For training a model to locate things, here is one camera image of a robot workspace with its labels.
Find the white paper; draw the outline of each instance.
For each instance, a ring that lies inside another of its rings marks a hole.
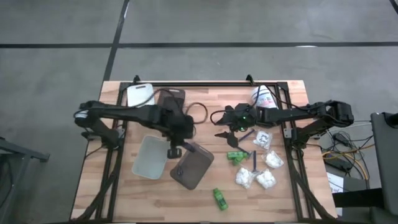
[[[343,186],[344,186],[344,178],[339,177],[335,174],[328,173],[328,180],[329,180],[329,185],[331,188],[332,193],[342,193]],[[343,216],[343,209],[342,208],[336,208],[336,213],[339,216]]]

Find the white bottle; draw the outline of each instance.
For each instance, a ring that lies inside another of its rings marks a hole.
[[[260,88],[260,91],[258,93],[258,100],[257,100],[256,106],[261,106],[261,107],[265,107],[265,108],[277,108],[275,101],[274,101],[274,97],[272,97],[269,89],[264,85],[261,85],[255,89],[253,89],[253,91],[251,92],[251,99],[252,99],[253,103],[256,101],[257,91],[259,88]]]

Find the gray floor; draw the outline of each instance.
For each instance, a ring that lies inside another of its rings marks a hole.
[[[110,43],[122,3],[1,1],[0,44]],[[397,22],[388,0],[138,0],[129,4],[121,42],[398,41]],[[32,163],[16,220],[68,219],[86,146],[72,114],[98,98],[108,56],[109,49],[0,49],[0,136],[51,153],[48,164]],[[312,103],[345,101],[363,120],[398,111],[397,58],[398,47],[119,49],[111,80],[241,80],[248,73],[304,80]],[[369,125],[346,131],[353,139],[371,135]],[[371,187],[379,187],[374,149],[364,153]]]

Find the white plastic bag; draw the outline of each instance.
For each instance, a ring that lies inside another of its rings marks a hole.
[[[258,131],[256,139],[253,140],[253,143],[263,147],[265,150],[269,150],[271,141],[272,141],[272,133],[266,133],[265,131]]]
[[[273,150],[271,152],[261,155],[261,157],[271,168],[276,169],[284,165],[283,160]]]
[[[235,182],[242,185],[245,189],[250,188],[251,183],[254,180],[254,174],[245,168],[240,168],[236,173]]]
[[[275,177],[271,174],[269,169],[266,169],[263,173],[259,174],[256,177],[257,181],[259,184],[262,185],[265,189],[268,189],[270,187],[273,187],[276,184],[276,179]]]

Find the green object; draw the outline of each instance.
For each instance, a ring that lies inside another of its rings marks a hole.
[[[245,152],[227,152],[226,157],[228,160],[234,160],[235,158],[242,157],[242,159],[247,158],[248,154]]]
[[[232,165],[237,166],[243,161],[243,157],[237,157],[234,160],[232,160]]]
[[[220,208],[220,210],[221,211],[226,210],[228,208],[228,205],[227,205],[221,191],[218,189],[213,189],[213,195],[214,195],[214,198],[216,199],[217,205]]]

